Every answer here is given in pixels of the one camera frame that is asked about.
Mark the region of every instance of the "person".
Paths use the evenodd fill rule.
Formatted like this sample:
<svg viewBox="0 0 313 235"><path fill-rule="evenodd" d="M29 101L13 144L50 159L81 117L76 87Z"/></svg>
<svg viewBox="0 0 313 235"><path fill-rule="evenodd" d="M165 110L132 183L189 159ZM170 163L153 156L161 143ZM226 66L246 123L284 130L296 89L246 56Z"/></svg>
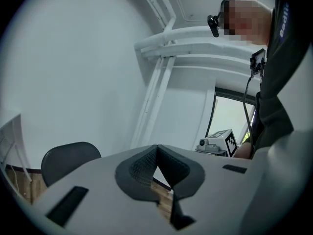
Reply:
<svg viewBox="0 0 313 235"><path fill-rule="evenodd" d="M285 0L275 0L272 10L258 0L223 0L220 13L220 27L225 34L239 35L241 40L268 47L251 127L256 151L293 131L277 94L299 66L310 40L304 37L295 8ZM251 158L250 138L235 157Z"/></svg>

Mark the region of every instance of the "gray chair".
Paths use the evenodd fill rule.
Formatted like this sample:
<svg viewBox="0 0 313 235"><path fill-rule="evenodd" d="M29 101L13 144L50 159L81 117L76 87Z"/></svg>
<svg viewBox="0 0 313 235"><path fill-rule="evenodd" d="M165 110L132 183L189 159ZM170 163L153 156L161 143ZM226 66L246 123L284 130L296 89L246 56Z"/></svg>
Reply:
<svg viewBox="0 0 313 235"><path fill-rule="evenodd" d="M42 162L41 172L47 187L81 165L101 158L98 149L87 142L70 143L49 150Z"/></svg>

